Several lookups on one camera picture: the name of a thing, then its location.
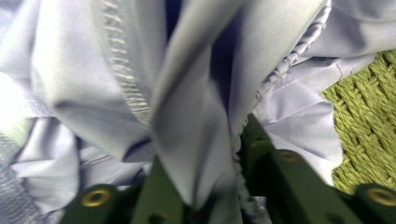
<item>wrinkled cloth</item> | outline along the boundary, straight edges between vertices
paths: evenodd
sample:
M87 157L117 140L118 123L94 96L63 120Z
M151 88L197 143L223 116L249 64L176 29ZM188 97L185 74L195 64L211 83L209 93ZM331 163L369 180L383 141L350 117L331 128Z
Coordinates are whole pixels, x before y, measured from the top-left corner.
M21 89L0 90L1 107L19 111L5 110L2 174L43 223L93 184L133 184L156 154L187 205L213 208L202 222L241 223L233 154L255 106L274 145L331 184L342 149L319 94L396 48L396 4L386 0L333 1L323 20L330 7L312 0L0 8L0 76Z

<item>brass screw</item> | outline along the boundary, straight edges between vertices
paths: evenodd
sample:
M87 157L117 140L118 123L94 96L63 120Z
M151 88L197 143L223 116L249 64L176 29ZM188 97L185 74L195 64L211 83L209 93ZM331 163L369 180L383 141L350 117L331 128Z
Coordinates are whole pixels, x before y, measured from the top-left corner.
M396 195L384 189L367 189L367 195L376 203L396 206Z
M283 161L298 162L300 158L294 152L281 152L280 158Z
M111 194L106 189L97 189L87 193L81 200L82 205L86 207L97 207L106 203Z

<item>green woven mat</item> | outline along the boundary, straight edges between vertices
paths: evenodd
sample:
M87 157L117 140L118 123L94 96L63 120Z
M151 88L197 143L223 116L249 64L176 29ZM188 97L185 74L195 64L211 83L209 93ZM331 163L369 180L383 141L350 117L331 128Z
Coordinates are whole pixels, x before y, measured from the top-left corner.
M344 149L343 164L333 172L335 186L348 193L360 183L396 189L396 50L378 53L323 95L334 103Z

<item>woven texture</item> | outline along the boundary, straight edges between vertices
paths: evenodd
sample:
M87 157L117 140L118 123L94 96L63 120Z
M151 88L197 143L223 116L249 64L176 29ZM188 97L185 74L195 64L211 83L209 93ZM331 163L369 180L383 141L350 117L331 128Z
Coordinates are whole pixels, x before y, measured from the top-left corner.
M396 189L396 50L378 53L323 95L334 103L344 149L343 164L333 172L335 186L348 193L361 183Z

